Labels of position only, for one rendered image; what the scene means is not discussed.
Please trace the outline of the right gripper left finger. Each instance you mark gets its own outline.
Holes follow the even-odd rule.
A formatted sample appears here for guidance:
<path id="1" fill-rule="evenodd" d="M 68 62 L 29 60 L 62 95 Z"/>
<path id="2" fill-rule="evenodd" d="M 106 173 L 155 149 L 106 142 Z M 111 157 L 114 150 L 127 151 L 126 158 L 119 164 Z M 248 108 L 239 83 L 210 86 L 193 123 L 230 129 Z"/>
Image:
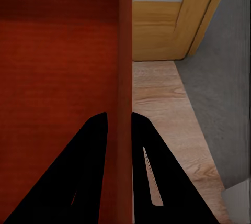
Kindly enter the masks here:
<path id="1" fill-rule="evenodd" d="M 3 224 L 98 224 L 107 134 L 91 117 Z"/>

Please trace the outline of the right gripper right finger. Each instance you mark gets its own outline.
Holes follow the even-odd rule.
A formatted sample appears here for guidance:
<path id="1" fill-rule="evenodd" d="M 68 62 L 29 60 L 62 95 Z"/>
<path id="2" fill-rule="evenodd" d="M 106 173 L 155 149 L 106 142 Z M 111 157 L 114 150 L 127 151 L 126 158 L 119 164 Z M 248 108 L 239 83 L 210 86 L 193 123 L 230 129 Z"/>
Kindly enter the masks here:
<path id="1" fill-rule="evenodd" d="M 219 224 L 152 122 L 132 112 L 135 224 Z M 144 152 L 164 206 L 152 203 Z"/>

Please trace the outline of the storage box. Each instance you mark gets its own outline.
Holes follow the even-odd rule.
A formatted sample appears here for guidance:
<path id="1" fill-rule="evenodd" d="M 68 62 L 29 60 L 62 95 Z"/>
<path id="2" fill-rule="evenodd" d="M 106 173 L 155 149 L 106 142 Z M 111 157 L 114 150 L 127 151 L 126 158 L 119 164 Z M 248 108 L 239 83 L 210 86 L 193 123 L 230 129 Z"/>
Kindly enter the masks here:
<path id="1" fill-rule="evenodd" d="M 98 224 L 132 224 L 132 0 L 0 0 L 0 224 L 93 116 Z"/>

